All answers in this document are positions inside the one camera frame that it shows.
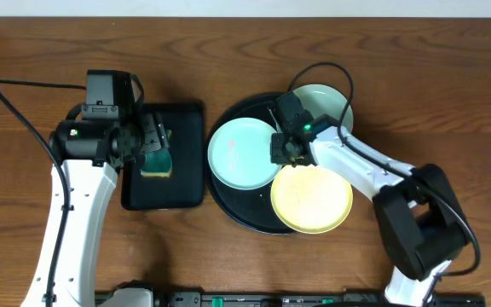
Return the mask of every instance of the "table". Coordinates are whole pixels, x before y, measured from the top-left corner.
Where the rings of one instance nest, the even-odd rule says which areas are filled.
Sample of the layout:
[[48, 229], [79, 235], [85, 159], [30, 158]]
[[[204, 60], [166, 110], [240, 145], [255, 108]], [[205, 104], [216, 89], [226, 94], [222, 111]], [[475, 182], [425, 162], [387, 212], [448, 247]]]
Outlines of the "table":
[[[0, 18], [0, 78], [84, 84], [90, 68], [133, 72], [147, 101], [201, 99], [206, 131], [237, 101], [284, 90], [315, 61], [336, 61], [352, 73], [356, 136], [395, 159], [445, 170], [483, 259], [473, 275], [444, 279], [437, 291], [481, 293], [491, 306], [491, 20]], [[301, 83], [348, 90], [331, 68]], [[45, 137], [84, 101], [76, 90], [2, 88]], [[26, 296], [50, 184], [46, 154], [0, 103], [0, 306]], [[337, 229], [275, 236], [237, 224], [207, 189], [194, 209], [130, 212], [118, 188], [103, 227], [96, 289], [132, 279], [163, 291], [383, 289], [392, 265], [372, 206], [354, 195]], [[451, 269], [471, 262], [467, 247]]]

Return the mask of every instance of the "wooden table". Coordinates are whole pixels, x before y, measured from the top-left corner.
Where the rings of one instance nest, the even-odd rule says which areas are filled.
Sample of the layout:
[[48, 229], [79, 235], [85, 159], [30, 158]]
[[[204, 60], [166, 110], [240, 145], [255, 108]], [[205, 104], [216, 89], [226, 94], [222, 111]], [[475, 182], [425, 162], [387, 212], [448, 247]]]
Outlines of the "wooden table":
[[[491, 20], [0, 18], [0, 78], [84, 84], [89, 68], [133, 72], [147, 101], [203, 100], [207, 130], [237, 101], [284, 90], [315, 61], [353, 74], [360, 139], [448, 174], [483, 259], [437, 291], [481, 293], [491, 306]], [[301, 82], [348, 90], [330, 68]], [[3, 90], [45, 137], [84, 101], [76, 90]], [[50, 185], [46, 154], [0, 103], [0, 306], [26, 296]], [[188, 210], [125, 211], [119, 196], [120, 188], [103, 228], [98, 290], [144, 279], [162, 290], [337, 293], [383, 289], [390, 279], [373, 208], [358, 193], [337, 229], [289, 236], [237, 224], [207, 190]], [[451, 269], [472, 259], [468, 247]]]

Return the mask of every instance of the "tabletop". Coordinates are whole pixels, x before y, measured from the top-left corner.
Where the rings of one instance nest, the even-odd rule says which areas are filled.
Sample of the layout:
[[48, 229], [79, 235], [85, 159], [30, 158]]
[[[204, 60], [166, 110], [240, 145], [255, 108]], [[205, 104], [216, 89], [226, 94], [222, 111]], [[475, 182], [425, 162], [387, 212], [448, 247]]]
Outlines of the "tabletop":
[[[85, 84], [92, 68], [138, 75], [146, 101], [200, 99], [206, 135], [222, 113], [285, 90], [316, 61], [355, 80], [354, 134], [378, 151], [447, 173], [482, 248], [478, 271], [441, 293], [480, 293], [491, 306], [491, 20], [0, 18], [0, 78]], [[301, 84], [349, 90], [331, 68]], [[47, 138], [84, 92], [2, 85]], [[50, 203], [50, 162], [0, 103], [0, 306], [26, 296]], [[103, 225], [96, 290], [142, 279], [206, 292], [381, 290], [392, 264], [372, 204], [354, 191], [347, 219], [322, 235], [264, 235], [236, 223], [206, 189], [202, 205], [126, 211], [117, 188]], [[450, 269], [473, 260], [464, 249]]]

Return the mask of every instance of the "yellow plate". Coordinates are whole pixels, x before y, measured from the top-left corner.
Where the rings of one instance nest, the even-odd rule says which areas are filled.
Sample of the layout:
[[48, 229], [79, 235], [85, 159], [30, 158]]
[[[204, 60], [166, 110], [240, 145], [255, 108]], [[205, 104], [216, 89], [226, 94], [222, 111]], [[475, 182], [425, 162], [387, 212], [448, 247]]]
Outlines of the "yellow plate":
[[337, 227], [351, 210], [349, 182], [319, 166], [286, 166], [270, 190], [272, 207], [291, 229], [320, 234]]

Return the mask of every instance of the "wooden surface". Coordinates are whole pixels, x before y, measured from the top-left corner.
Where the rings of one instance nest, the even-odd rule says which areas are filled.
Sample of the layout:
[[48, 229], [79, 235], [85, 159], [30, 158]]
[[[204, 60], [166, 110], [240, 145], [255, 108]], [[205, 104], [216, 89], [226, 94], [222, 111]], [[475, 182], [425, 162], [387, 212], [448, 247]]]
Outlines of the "wooden surface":
[[[355, 134], [391, 157], [448, 174], [482, 247], [482, 266], [439, 292], [481, 293], [491, 306], [491, 20], [0, 19], [0, 78], [84, 84], [89, 68], [136, 73], [147, 101], [199, 98], [206, 128], [237, 101], [284, 90], [315, 61], [355, 78]], [[303, 83], [347, 91], [327, 68]], [[76, 90], [4, 86], [45, 137]], [[50, 202], [50, 163], [0, 103], [0, 305], [26, 296]], [[382, 289], [391, 263], [369, 202], [323, 235], [262, 235], [238, 225], [206, 190], [190, 210], [109, 205], [96, 289], [146, 279], [167, 290], [333, 293]], [[466, 248], [451, 269], [472, 261]]]

